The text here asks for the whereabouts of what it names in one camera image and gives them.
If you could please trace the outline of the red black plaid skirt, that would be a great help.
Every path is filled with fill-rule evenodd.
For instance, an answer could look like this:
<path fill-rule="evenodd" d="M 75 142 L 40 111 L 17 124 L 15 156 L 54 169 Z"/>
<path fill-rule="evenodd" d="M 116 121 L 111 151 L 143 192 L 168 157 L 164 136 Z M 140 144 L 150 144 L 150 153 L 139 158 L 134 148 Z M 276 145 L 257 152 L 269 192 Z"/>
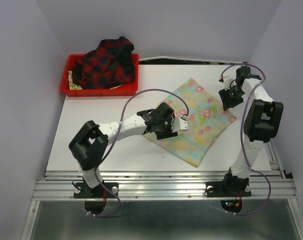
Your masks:
<path fill-rule="evenodd" d="M 95 90 L 134 82 L 133 50 L 133 43 L 124 36 L 102 40 L 95 50 L 75 61 L 71 70 L 73 83 L 83 90 Z"/>

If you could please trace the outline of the pastel floral skirt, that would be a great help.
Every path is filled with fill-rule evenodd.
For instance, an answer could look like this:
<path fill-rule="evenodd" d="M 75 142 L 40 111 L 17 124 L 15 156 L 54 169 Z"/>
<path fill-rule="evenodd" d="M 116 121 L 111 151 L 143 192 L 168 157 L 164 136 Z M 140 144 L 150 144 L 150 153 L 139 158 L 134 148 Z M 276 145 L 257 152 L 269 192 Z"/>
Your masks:
<path fill-rule="evenodd" d="M 157 140 L 153 133 L 145 134 L 144 137 L 186 163 L 198 167 L 210 147 L 237 118 L 229 110 L 225 111 L 221 102 L 193 78 L 174 93 L 186 102 L 189 111 L 173 95 L 168 95 L 163 101 L 174 109 L 175 117 L 188 114 L 189 130 L 162 140 Z"/>

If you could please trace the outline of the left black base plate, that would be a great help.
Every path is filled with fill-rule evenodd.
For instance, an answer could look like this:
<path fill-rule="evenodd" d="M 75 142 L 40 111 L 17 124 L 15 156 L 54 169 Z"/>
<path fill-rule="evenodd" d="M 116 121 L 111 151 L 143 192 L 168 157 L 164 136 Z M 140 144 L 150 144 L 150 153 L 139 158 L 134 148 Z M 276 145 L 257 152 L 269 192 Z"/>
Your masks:
<path fill-rule="evenodd" d="M 74 187 L 73 197 L 75 199 L 107 199 L 118 195 L 119 184 L 117 182 L 104 182 L 104 186 L 108 191 L 102 187 L 101 184 L 95 188 L 90 188 L 86 182 L 72 182 Z"/>

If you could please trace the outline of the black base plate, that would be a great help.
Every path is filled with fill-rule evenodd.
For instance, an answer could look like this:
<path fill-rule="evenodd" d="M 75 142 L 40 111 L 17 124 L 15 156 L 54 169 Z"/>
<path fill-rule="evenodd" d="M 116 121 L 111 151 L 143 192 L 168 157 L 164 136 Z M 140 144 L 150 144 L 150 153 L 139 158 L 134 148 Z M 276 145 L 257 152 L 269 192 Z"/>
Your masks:
<path fill-rule="evenodd" d="M 205 183 L 204 195 L 209 198 L 233 198 L 233 197 L 251 197 L 251 191 L 246 192 L 239 186 L 233 186 L 223 181 L 209 181 Z"/>
<path fill-rule="evenodd" d="M 74 187 L 73 197 L 75 199 L 107 199 L 118 195 L 119 184 L 117 182 L 104 182 L 104 186 L 108 191 L 102 187 L 101 184 L 95 188 L 90 188 L 86 182 L 72 182 Z"/>

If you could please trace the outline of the aluminium right rail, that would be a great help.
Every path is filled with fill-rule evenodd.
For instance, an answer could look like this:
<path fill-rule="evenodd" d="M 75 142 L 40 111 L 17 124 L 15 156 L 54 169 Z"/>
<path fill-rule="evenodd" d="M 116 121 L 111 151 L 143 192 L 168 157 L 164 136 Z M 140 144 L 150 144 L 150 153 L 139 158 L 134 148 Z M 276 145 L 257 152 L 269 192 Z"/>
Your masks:
<path fill-rule="evenodd" d="M 246 95 L 240 125 L 241 150 L 232 172 L 242 179 L 248 178 L 254 169 L 254 163 L 261 150 L 268 149 L 270 159 L 278 166 L 279 174 L 284 179 L 293 179 L 292 172 L 285 170 L 273 144 L 284 111 L 284 104 L 275 101 L 263 87 L 265 73 L 257 66 L 242 63 L 236 71 L 236 86 Z"/>

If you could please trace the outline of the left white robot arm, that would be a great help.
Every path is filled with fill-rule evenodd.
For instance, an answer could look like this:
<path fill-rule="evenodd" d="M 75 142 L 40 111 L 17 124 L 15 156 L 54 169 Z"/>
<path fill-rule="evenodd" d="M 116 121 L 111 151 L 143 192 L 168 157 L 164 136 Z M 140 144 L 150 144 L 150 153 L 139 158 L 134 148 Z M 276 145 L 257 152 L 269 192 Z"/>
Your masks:
<path fill-rule="evenodd" d="M 139 111 L 119 122 L 96 124 L 92 120 L 87 121 L 68 145 L 81 169 L 85 191 L 91 197 L 102 193 L 103 179 L 99 165 L 104 161 L 107 147 L 114 146 L 116 141 L 149 133 L 155 133 L 158 140 L 176 137 L 174 112 L 170 105 L 163 102 L 157 108 Z"/>

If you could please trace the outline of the yellow floral cloth in bin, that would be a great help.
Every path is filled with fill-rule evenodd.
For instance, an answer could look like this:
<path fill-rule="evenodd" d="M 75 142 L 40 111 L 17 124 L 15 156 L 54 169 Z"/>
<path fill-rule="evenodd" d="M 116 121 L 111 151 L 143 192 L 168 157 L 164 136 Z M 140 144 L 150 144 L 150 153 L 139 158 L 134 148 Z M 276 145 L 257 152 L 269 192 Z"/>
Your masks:
<path fill-rule="evenodd" d="M 71 70 L 68 71 L 68 85 L 69 85 L 70 90 L 76 90 L 77 91 L 77 90 L 82 90 L 83 89 L 80 85 L 74 83 L 73 74 L 72 74 Z"/>

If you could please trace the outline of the red plastic bin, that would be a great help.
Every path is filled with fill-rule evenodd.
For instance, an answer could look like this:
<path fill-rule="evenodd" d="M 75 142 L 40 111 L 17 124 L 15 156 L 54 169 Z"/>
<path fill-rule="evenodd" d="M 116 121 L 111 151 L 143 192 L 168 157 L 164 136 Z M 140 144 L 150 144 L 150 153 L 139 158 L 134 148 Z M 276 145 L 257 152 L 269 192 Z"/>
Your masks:
<path fill-rule="evenodd" d="M 79 89 L 70 81 L 69 72 L 75 66 L 75 62 L 84 54 L 71 54 L 66 62 L 63 77 L 60 84 L 60 91 L 71 98 L 78 97 L 130 97 L 137 93 L 139 87 L 139 55 L 132 53 L 132 62 L 135 69 L 135 80 L 129 84 L 121 85 L 110 89 Z"/>

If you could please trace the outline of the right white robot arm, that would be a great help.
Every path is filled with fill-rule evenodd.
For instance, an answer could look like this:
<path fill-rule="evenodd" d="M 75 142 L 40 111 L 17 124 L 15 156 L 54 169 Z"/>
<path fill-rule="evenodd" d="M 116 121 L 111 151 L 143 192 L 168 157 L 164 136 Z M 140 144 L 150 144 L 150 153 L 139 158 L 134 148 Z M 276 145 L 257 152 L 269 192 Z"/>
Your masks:
<path fill-rule="evenodd" d="M 227 111 L 245 104 L 240 126 L 241 149 L 218 189 L 224 195 L 250 192 L 249 177 L 252 166 L 261 149 L 273 139 L 279 130 L 284 105 L 273 100 L 263 87 L 264 73 L 252 74 L 252 64 L 240 63 L 236 77 L 221 76 L 223 89 L 219 96 Z"/>

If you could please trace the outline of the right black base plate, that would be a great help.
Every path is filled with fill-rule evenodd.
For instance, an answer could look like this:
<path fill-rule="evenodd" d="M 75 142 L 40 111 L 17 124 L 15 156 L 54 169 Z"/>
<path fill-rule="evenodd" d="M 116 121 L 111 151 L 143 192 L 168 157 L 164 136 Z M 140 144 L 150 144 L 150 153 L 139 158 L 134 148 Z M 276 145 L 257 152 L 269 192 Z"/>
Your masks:
<path fill-rule="evenodd" d="M 239 186 L 233 186 L 223 181 L 209 181 L 205 183 L 204 195 L 209 198 L 233 198 L 233 197 L 251 197 L 251 191 L 246 192 Z"/>

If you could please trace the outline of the aluminium front rail frame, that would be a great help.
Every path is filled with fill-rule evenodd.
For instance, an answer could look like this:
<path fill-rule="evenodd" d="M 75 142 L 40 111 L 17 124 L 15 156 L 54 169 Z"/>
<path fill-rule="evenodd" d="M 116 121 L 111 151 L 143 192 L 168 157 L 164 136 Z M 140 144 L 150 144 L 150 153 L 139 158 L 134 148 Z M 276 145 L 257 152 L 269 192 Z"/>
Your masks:
<path fill-rule="evenodd" d="M 206 182 L 220 181 L 223 171 L 104 171 L 107 183 L 116 182 L 119 198 L 123 201 L 207 200 Z M 297 190 L 293 179 L 286 178 L 275 168 L 250 175 L 251 198 L 265 199 L 268 195 L 267 181 L 271 184 L 271 199 L 288 202 L 299 239 L 303 240 L 303 220 L 297 202 Z M 35 183 L 31 203 L 21 238 L 31 239 L 36 216 L 42 201 L 74 201 L 72 181 L 80 180 L 77 171 L 47 171 L 42 180 Z"/>

